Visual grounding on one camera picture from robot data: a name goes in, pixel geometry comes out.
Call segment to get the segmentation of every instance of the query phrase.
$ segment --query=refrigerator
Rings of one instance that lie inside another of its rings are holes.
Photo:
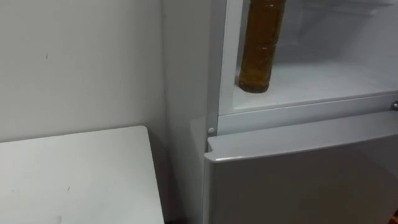
[[[398,1],[286,0],[257,94],[237,85],[250,0],[162,4],[169,151],[188,223],[389,222]]]

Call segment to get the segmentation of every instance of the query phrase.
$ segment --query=wall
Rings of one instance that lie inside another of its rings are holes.
[[[143,124],[167,196],[159,0],[1,0],[0,33],[0,142]]]

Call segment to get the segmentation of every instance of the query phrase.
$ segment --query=brown liquid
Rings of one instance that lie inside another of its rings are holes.
[[[251,0],[239,87],[250,93],[268,90],[285,0]]]

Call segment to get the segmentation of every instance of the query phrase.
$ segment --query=white table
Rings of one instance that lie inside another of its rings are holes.
[[[0,223],[163,223],[143,126],[0,144]]]

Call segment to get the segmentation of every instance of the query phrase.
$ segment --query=refrigerator door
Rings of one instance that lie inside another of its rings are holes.
[[[208,139],[204,223],[387,224],[398,208],[398,113]]]

